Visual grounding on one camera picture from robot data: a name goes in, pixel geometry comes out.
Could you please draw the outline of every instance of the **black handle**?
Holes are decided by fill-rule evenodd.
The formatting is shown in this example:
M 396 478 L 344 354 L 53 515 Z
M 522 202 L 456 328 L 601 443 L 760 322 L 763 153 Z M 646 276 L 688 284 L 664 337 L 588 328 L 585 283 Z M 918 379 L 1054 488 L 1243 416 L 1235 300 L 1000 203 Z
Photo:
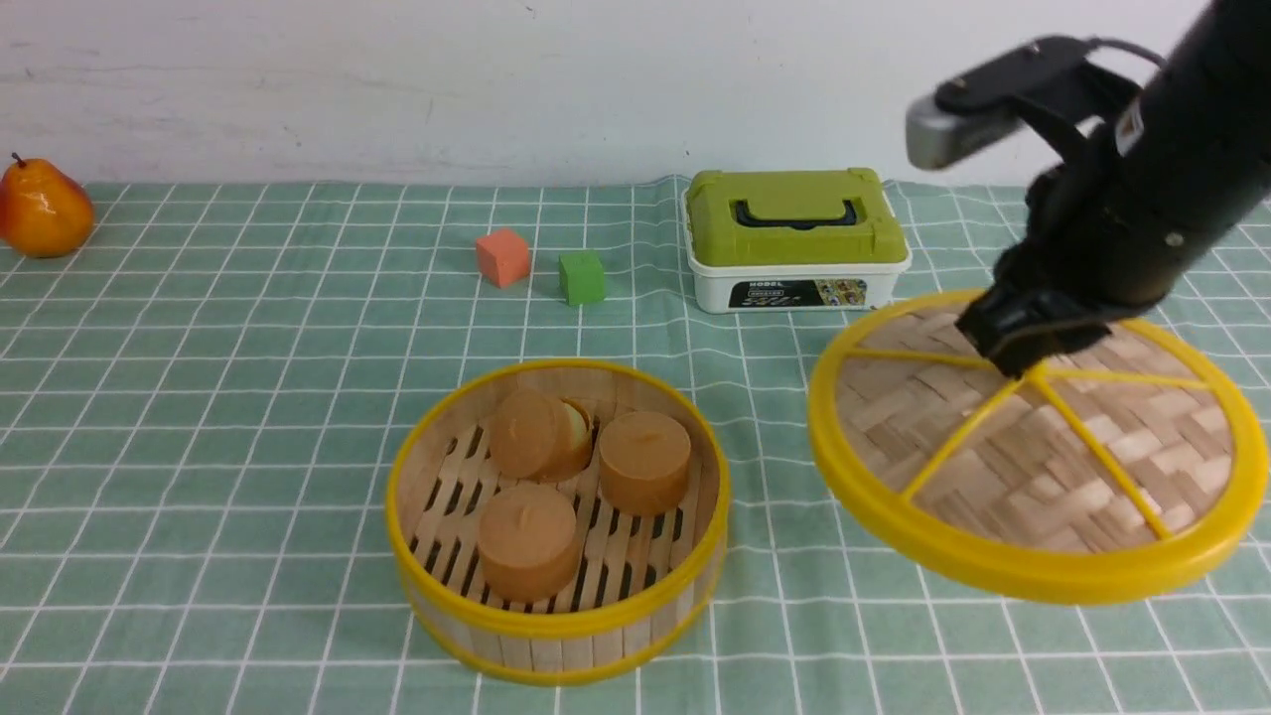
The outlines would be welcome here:
M 750 212 L 750 202 L 745 198 L 732 202 L 732 216 L 749 229 L 794 229 L 812 230 L 817 226 L 854 226 L 857 225 L 857 210 L 852 201 L 843 201 L 841 218 L 760 218 Z

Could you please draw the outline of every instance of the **robotic arm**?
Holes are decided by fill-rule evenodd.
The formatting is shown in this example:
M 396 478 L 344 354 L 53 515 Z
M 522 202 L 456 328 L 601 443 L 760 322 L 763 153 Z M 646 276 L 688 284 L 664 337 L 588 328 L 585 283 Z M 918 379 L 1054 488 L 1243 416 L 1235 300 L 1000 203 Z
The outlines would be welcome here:
M 942 84 L 906 117 L 909 160 L 937 170 L 1027 126 L 1060 163 L 1024 202 L 1024 237 L 957 321 L 1004 376 L 1091 347 L 1141 315 L 1271 192 L 1271 1 L 1214 0 L 1169 58 L 1120 41 L 1043 37 Z M 1145 86 L 1099 47 L 1160 65 Z M 1077 124 L 1102 122 L 1085 136 Z

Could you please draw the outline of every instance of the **orange cube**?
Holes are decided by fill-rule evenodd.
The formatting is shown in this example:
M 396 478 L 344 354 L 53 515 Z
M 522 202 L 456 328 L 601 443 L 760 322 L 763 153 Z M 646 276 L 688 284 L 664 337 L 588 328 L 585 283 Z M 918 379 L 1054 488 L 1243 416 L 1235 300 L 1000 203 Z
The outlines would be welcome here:
M 477 267 L 486 279 L 507 287 L 530 274 L 530 246 L 511 229 L 477 239 Z

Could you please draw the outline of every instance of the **orange pear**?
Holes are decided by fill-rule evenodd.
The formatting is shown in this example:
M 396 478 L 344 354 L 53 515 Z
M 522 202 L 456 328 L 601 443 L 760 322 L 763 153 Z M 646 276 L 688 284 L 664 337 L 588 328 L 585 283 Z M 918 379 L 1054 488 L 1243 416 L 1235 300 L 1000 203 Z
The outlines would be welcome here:
M 0 178 L 0 239 L 28 258 L 84 245 L 97 220 L 84 187 L 47 159 L 13 159 Z

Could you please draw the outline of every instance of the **white container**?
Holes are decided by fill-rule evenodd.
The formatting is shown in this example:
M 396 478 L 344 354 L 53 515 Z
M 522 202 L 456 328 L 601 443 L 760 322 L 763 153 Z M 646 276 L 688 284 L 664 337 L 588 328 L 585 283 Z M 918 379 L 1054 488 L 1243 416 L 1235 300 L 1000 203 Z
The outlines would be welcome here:
M 895 216 L 891 199 L 883 196 Z M 817 263 L 713 267 L 693 254 L 688 190 L 680 194 L 685 245 L 698 305 L 707 312 L 750 310 L 873 310 L 894 298 L 896 281 L 914 262 L 909 248 L 897 263 Z

